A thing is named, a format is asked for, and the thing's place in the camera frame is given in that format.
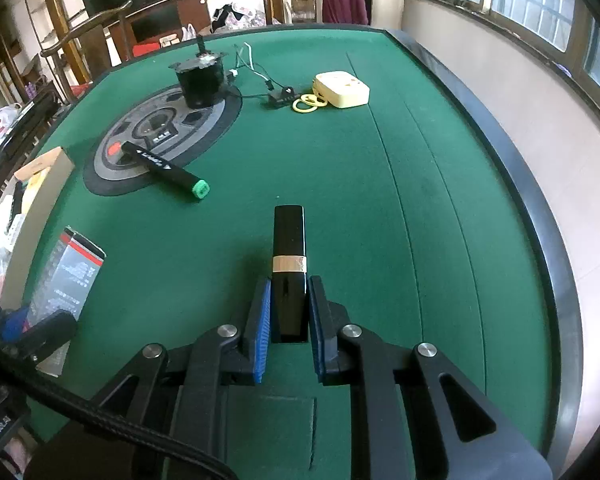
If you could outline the black lipstick tube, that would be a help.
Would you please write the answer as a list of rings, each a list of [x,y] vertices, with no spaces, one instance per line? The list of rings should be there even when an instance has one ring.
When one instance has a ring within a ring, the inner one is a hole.
[[[306,224],[300,205],[274,208],[271,276],[272,341],[301,344],[309,340]]]

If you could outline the grey red glue box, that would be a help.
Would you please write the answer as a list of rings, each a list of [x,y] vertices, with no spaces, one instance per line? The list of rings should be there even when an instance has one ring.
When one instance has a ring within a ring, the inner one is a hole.
[[[102,248],[66,226],[35,286],[24,327],[31,328],[58,311],[69,312],[79,321],[105,259]]]

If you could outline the cardboard box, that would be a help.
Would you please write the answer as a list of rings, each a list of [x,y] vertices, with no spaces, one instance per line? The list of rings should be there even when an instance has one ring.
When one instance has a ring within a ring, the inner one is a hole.
[[[0,198],[0,307],[17,310],[38,242],[74,163],[62,148],[31,160]]]

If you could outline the black marker green cap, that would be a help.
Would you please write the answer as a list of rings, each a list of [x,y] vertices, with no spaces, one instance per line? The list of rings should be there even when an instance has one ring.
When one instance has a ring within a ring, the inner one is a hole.
[[[123,154],[130,156],[134,162],[145,167],[151,174],[170,185],[176,186],[179,190],[192,194],[196,200],[203,200],[210,192],[209,183],[200,177],[191,174],[174,162],[152,154],[146,148],[124,142],[121,145]]]

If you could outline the black small adapter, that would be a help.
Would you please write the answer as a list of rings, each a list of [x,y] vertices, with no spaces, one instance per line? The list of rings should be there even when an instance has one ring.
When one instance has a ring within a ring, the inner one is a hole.
[[[276,110],[291,106],[296,99],[298,99],[298,94],[292,87],[282,87],[268,92],[268,106]]]

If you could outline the cream yellow small case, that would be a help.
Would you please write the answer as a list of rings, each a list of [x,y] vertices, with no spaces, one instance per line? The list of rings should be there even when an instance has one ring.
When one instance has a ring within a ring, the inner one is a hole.
[[[343,70],[315,75],[312,89],[317,96],[340,110],[363,106],[370,100],[370,88]]]

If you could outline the grey round table centre disc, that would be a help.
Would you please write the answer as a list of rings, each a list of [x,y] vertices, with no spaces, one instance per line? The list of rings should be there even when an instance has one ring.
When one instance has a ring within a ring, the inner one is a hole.
[[[122,152],[123,144],[136,144],[185,167],[227,132],[241,109],[242,95],[234,88],[221,92],[210,106],[191,108],[177,84],[166,87],[135,104],[100,136],[87,155],[84,184],[100,196],[146,188],[154,176]]]

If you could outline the black cylindrical motor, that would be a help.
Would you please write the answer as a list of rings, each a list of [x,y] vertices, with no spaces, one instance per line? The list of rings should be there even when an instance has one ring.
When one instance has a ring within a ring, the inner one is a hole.
[[[203,36],[196,37],[196,44],[198,52],[193,58],[170,65],[189,108],[208,107],[226,99],[224,53],[210,51]]]

